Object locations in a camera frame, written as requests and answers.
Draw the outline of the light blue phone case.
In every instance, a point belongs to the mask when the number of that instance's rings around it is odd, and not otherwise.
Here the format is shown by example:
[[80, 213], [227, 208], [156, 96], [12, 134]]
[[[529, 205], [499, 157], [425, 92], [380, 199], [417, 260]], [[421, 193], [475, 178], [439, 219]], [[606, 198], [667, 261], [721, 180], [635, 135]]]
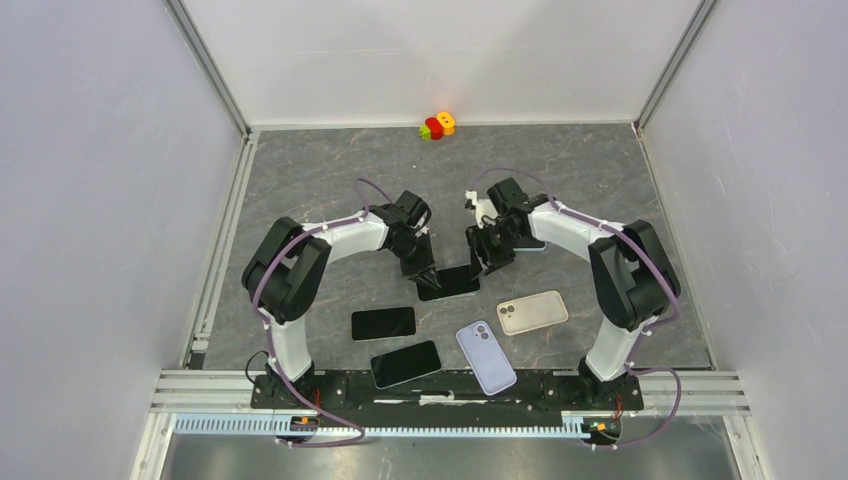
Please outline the light blue phone case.
[[547, 248], [547, 243], [544, 241], [522, 239], [516, 244], [514, 250], [516, 252], [542, 252]]

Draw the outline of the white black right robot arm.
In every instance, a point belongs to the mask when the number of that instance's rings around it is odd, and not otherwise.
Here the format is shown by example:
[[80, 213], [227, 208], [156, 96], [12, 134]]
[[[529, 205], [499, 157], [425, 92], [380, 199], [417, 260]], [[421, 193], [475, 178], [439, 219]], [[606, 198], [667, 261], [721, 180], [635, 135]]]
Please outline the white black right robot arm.
[[591, 408], [618, 393], [640, 336], [667, 311], [678, 312], [678, 277], [647, 221], [610, 222], [547, 195], [529, 196], [513, 178], [480, 196], [464, 194], [475, 223], [465, 231], [471, 275], [486, 276], [514, 262], [518, 244], [532, 238], [586, 260], [603, 314], [595, 342], [578, 367], [577, 392]]

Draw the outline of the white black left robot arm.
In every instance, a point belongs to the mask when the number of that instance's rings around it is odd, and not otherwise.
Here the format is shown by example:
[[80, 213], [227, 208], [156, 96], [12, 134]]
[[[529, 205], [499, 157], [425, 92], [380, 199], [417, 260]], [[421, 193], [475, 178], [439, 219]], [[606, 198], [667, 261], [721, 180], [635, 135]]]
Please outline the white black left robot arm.
[[328, 222], [299, 223], [289, 217], [275, 221], [245, 267], [241, 283], [269, 341], [268, 364], [279, 376], [275, 392], [288, 406], [302, 407], [314, 394], [314, 381], [307, 375], [314, 362], [304, 316], [326, 268], [360, 253], [386, 250], [399, 260], [404, 278], [438, 289], [441, 282], [426, 232], [431, 218], [430, 206], [405, 191], [393, 202]]

